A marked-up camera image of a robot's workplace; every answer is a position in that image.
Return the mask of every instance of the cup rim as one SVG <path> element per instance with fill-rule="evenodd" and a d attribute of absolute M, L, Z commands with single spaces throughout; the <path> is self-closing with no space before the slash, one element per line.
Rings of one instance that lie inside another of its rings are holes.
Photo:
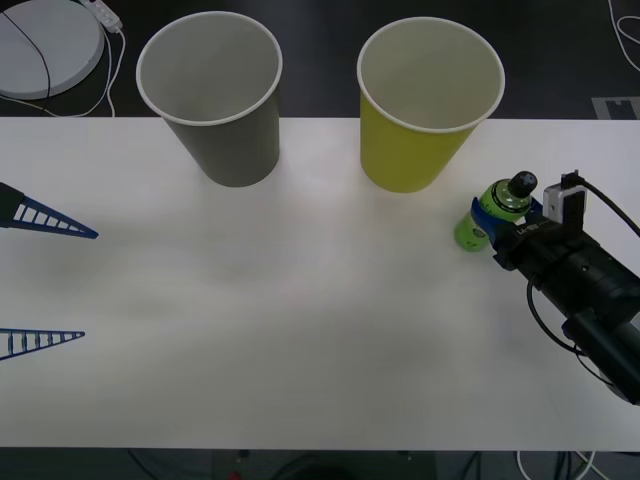
<path fill-rule="evenodd" d="M 364 54 L 366 53 L 369 45 L 378 36 L 380 36 L 381 34 L 383 34 L 387 30 L 390 30 L 390 29 L 392 29 L 392 28 L 394 28 L 394 27 L 396 27 L 396 26 L 398 26 L 400 24 L 403 24 L 403 23 L 417 23 L 417 22 L 446 23 L 446 24 L 451 25 L 451 26 L 453 26 L 455 28 L 458 28 L 460 30 L 464 30 L 465 32 L 470 33 L 476 39 L 480 40 L 480 42 L 492 54 L 494 60 L 496 61 L 497 65 L 498 65 L 498 71 L 499 71 L 499 75 L 500 75 L 500 87 L 499 87 L 498 95 L 496 97 L 495 102 L 493 103 L 493 105 L 491 105 L 491 107 L 483 115 L 481 115 L 480 117 L 476 118 L 475 120 L 473 120 L 473 121 L 471 121 L 469 123 L 466 123 L 464 125 L 460 125 L 460 126 L 457 126 L 457 127 L 451 127 L 451 128 L 425 128 L 425 127 L 418 127 L 417 125 L 412 125 L 410 123 L 407 123 L 407 122 L 405 122 L 403 120 L 400 120 L 399 118 L 394 117 L 390 113 L 386 112 L 371 97 L 371 95 L 369 94 L 369 91 L 367 90 L 367 87 L 364 84 L 364 80 L 362 79 L 362 60 L 364 58 Z M 495 51 L 495 49 L 491 46 L 491 44 L 484 37 L 482 37 L 479 33 L 471 30 L 469 27 L 466 27 L 465 25 L 462 25 L 462 24 L 457 23 L 457 22 L 453 22 L 451 20 L 446 20 L 444 18 L 437 18 L 437 17 L 410 17 L 410 18 L 403 18 L 401 20 L 397 20 L 395 22 L 389 23 L 388 25 L 385 25 L 384 27 L 380 28 L 378 31 L 376 31 L 373 35 L 371 35 L 369 37 L 369 39 L 366 41 L 366 43 L 363 45 L 362 49 L 360 50 L 360 55 L 358 56 L 357 75 L 358 75 L 358 83 L 360 84 L 360 91 L 365 96 L 367 101 L 373 106 L 373 108 L 375 108 L 378 111 L 378 113 L 380 113 L 382 116 L 384 116 L 388 120 L 391 120 L 396 125 L 400 125 L 401 127 L 407 128 L 409 130 L 414 130 L 416 132 L 423 132 L 423 133 L 435 133 L 435 134 L 456 133 L 456 132 L 461 132 L 463 130 L 468 130 L 469 128 L 475 127 L 480 122 L 482 122 L 483 120 L 488 118 L 493 112 L 495 112 L 496 108 L 498 108 L 498 105 L 502 101 L 502 97 L 504 96 L 505 81 L 506 81 L 505 80 L 505 73 L 504 73 L 504 66 L 502 65 L 502 61 L 500 61 L 500 57 L 498 56 L 497 52 Z"/>
<path fill-rule="evenodd" d="M 221 118 L 221 119 L 218 119 L 218 120 L 205 120 L 205 121 L 186 120 L 184 118 L 174 117 L 173 115 L 170 115 L 170 114 L 168 114 L 166 112 L 163 112 L 158 107 L 156 107 L 154 105 L 154 103 L 149 99 L 149 97 L 147 96 L 146 92 L 144 91 L 144 87 L 142 86 L 142 79 L 141 79 L 142 62 L 144 61 L 144 58 L 145 58 L 149 48 L 167 30 L 169 30 L 170 28 L 174 28 L 176 25 L 179 25 L 180 23 L 188 22 L 189 20 L 192 20 L 195 17 L 207 17 L 207 16 L 220 16 L 220 17 L 240 18 L 242 20 L 245 20 L 245 21 L 253 24 L 254 26 L 258 27 L 260 30 L 262 30 L 264 33 L 266 33 L 267 36 L 271 39 L 271 41 L 273 42 L 273 45 L 276 48 L 276 55 L 278 57 L 278 70 L 276 72 L 276 76 L 275 76 L 275 78 L 273 80 L 273 83 L 272 83 L 271 87 L 269 87 L 269 90 L 267 90 L 267 93 L 265 93 L 264 96 L 260 100 L 258 100 L 256 103 L 251 105 L 249 108 L 243 110 L 242 112 L 239 112 L 239 113 L 236 113 L 235 115 L 231 115 L 230 117 Z M 173 22 L 165 25 L 160 30 L 158 30 L 149 39 L 149 41 L 146 43 L 146 45 L 142 49 L 142 52 L 140 52 L 140 56 L 138 57 L 138 63 L 136 65 L 136 84 L 138 86 L 138 92 L 140 92 L 140 96 L 142 97 L 142 100 L 144 100 L 144 103 L 146 103 L 147 106 L 151 110 L 153 110 L 155 113 L 160 115 L 165 120 L 170 120 L 171 122 L 178 123 L 180 125 L 188 125 L 188 126 L 191 126 L 191 127 L 212 127 L 214 125 L 222 125 L 222 124 L 230 123 L 230 122 L 233 122 L 234 120 L 238 120 L 240 118 L 246 117 L 247 115 L 249 115 L 254 110 L 257 110 L 258 108 L 260 108 L 260 106 L 262 106 L 262 104 L 264 104 L 269 99 L 269 97 L 271 97 L 271 95 L 273 95 L 273 92 L 275 92 L 276 88 L 278 87 L 278 84 L 280 83 L 280 77 L 282 76 L 282 63 L 283 63 L 282 50 L 280 48 L 280 44 L 278 43 L 278 40 L 273 35 L 273 33 L 271 33 L 271 31 L 269 31 L 269 29 L 267 27 L 265 27 L 263 24 L 261 24 L 257 20 L 254 20 L 251 17 L 247 17 L 246 15 L 241 15 L 239 13 L 234 13 L 234 12 L 225 12 L 225 11 L 199 12 L 199 13 L 194 13 L 194 14 L 191 14 L 191 15 L 187 15 L 185 17 L 181 17 L 181 18 L 179 18 L 177 20 L 174 20 Z"/>

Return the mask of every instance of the gray paper cup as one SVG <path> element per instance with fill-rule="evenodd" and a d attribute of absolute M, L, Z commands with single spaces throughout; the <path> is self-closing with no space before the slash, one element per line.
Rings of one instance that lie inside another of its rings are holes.
<path fill-rule="evenodd" d="M 202 170 L 229 187 L 252 185 L 280 155 L 282 52 L 262 24 L 230 12 L 176 20 L 142 50 L 136 81 Z"/>

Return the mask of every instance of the plastic bottle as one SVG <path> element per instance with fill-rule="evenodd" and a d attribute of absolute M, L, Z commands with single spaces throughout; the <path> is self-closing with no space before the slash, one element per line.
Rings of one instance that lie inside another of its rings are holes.
<path fill-rule="evenodd" d="M 531 192 L 538 179 L 531 172 L 520 172 L 512 179 L 505 178 L 493 183 L 478 199 L 482 209 L 501 220 L 515 222 L 529 211 Z M 489 236 L 467 212 L 454 230 L 454 238 L 468 252 L 479 252 L 489 244 Z"/>

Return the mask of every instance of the paper cup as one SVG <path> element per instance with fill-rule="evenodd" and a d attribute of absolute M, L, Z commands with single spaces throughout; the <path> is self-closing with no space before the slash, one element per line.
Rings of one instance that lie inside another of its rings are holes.
<path fill-rule="evenodd" d="M 358 58 L 362 168 L 393 192 L 429 185 L 497 108 L 505 77 L 495 50 L 449 20 L 391 23 Z"/>
<path fill-rule="evenodd" d="M 136 69 L 140 95 L 213 181 L 254 184 L 280 155 L 282 52 L 255 20 L 229 12 L 181 18 L 156 33 Z"/>

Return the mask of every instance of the bottle cap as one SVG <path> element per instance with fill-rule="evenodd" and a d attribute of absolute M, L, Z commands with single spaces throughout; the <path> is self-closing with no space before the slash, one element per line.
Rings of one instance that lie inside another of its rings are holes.
<path fill-rule="evenodd" d="M 509 180 L 507 189 L 516 198 L 527 198 L 537 186 L 536 176 L 531 172 L 522 171 Z"/>

